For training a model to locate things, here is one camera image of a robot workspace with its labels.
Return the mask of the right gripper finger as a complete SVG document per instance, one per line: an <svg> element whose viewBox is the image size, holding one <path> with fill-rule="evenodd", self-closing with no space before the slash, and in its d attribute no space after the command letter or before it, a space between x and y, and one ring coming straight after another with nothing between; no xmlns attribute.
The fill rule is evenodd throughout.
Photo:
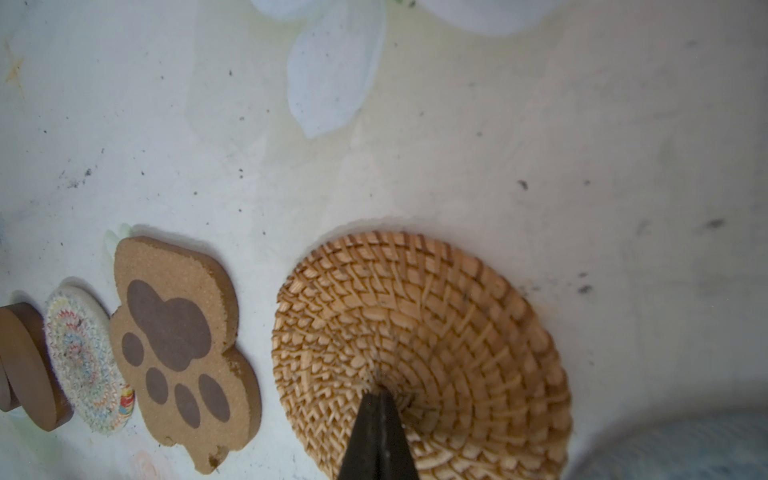
<svg viewBox="0 0 768 480"><path fill-rule="evenodd" d="M365 393L338 480L419 480L393 395L383 387Z"/></svg>

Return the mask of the woven rattan round coaster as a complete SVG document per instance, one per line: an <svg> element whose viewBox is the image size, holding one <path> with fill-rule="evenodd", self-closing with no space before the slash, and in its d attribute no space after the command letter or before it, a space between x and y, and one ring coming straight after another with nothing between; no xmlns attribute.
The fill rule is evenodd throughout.
<svg viewBox="0 0 768 480"><path fill-rule="evenodd" d="M572 395L551 334L499 273L445 242L355 233L305 257L277 295L273 374L328 477L363 396L389 392L423 479L557 479Z"/></svg>

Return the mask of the paw shaped cork coaster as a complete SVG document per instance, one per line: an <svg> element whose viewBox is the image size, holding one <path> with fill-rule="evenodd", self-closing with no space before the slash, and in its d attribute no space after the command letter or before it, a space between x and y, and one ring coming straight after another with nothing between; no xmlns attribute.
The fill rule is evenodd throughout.
<svg viewBox="0 0 768 480"><path fill-rule="evenodd" d="M118 243L114 276L109 338L145 425L210 474L261 422L257 376L236 347L234 286L214 258L146 236Z"/></svg>

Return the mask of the white patterned round coaster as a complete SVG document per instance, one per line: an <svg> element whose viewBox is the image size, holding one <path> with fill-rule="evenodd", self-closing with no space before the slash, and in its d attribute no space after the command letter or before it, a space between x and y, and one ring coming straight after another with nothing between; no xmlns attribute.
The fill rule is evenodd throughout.
<svg viewBox="0 0 768 480"><path fill-rule="evenodd" d="M109 315L87 291L63 285L48 297L44 336L56 379L87 426L112 435L130 419L135 392L109 339Z"/></svg>

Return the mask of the grey blue round coaster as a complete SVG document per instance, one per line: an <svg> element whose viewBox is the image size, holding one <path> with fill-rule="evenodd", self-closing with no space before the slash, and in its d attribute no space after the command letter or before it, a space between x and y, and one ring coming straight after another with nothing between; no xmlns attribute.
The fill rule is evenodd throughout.
<svg viewBox="0 0 768 480"><path fill-rule="evenodd" d="M767 412L742 410L644 428L591 455L573 479L765 479Z"/></svg>

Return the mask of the dark brown round coaster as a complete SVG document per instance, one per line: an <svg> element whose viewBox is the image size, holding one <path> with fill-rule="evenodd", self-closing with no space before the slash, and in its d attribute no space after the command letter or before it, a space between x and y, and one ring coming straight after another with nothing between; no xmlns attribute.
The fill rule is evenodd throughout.
<svg viewBox="0 0 768 480"><path fill-rule="evenodd" d="M52 431L72 417L72 408L54 374L43 319L28 303L1 308L1 366L28 417Z"/></svg>

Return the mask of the brown glossy round coaster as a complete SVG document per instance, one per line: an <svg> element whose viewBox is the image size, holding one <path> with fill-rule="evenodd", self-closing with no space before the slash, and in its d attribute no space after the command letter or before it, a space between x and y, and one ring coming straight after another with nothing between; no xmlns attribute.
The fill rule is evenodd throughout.
<svg viewBox="0 0 768 480"><path fill-rule="evenodd" d="M12 411L20 406L20 402L11 386L9 377L3 366L0 366L0 410Z"/></svg>

